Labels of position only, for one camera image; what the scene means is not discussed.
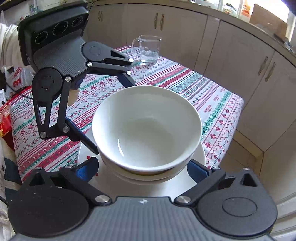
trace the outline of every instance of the mug handle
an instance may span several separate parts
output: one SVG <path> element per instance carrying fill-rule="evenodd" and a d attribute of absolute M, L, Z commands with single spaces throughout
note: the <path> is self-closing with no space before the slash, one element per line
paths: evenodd
<path fill-rule="evenodd" d="M 134 39 L 134 40 L 133 40 L 133 43 L 131 44 L 131 49 L 132 49 L 133 54 L 134 54 L 135 57 L 137 57 L 137 55 L 139 54 L 139 53 L 137 53 L 137 52 L 134 50 L 134 44 L 135 44 L 136 41 L 139 42 L 139 41 L 140 41 L 139 38 Z"/>

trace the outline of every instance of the camera lens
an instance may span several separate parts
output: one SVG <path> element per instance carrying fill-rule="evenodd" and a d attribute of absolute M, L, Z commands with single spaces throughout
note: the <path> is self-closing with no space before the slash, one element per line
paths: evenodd
<path fill-rule="evenodd" d="M 37 37 L 35 38 L 35 43 L 36 44 L 40 44 L 42 43 L 48 36 L 48 33 L 46 31 L 41 32 L 40 34 L 37 35 Z"/>
<path fill-rule="evenodd" d="M 53 33 L 53 35 L 59 35 L 59 34 L 63 33 L 67 27 L 68 27 L 67 21 L 60 22 L 54 27 L 52 33 Z"/>
<path fill-rule="evenodd" d="M 76 18 L 73 21 L 73 23 L 72 23 L 72 27 L 77 27 L 78 25 L 80 25 L 82 23 L 82 21 L 83 21 L 83 17 L 82 16 Z"/>

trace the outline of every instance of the stacked bowl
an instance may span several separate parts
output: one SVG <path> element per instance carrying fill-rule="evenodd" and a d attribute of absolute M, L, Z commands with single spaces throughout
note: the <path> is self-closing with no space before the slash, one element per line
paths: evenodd
<path fill-rule="evenodd" d="M 179 94 L 156 86 L 122 89 L 96 110 L 92 130 L 103 162 L 130 183 L 176 176 L 200 144 L 202 123 Z"/>

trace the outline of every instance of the tablecloth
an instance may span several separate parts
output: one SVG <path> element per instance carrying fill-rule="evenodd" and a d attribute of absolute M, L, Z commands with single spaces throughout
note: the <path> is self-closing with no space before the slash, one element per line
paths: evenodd
<path fill-rule="evenodd" d="M 118 51 L 133 57 L 130 46 L 119 48 Z M 157 63 L 151 66 L 134 61 L 131 70 L 137 85 L 167 88 L 191 102 L 202 120 L 206 165 L 218 166 L 233 137 L 243 99 L 201 74 L 164 57 L 159 57 Z M 122 88 L 117 77 L 87 75 L 80 87 L 77 102 L 67 108 L 67 116 L 86 133 L 100 103 Z M 32 90 L 26 90 L 23 95 L 32 97 Z M 52 105 L 51 124 L 57 121 L 58 105 L 59 98 Z M 63 166 L 77 164 L 80 142 L 72 142 L 65 136 L 40 139 L 32 100 L 18 96 L 10 102 L 10 108 L 15 154 L 22 180 L 37 166 L 46 171 L 57 171 Z"/>

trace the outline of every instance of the baseboard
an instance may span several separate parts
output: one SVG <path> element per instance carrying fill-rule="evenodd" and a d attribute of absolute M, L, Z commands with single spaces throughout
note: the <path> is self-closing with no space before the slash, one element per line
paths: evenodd
<path fill-rule="evenodd" d="M 263 154 L 263 151 L 259 147 L 257 147 L 253 142 L 251 142 L 238 130 L 235 130 L 233 139 L 237 143 L 239 143 L 243 148 L 245 148 L 248 152 L 250 152 L 254 157 L 256 157 L 256 159 Z"/>

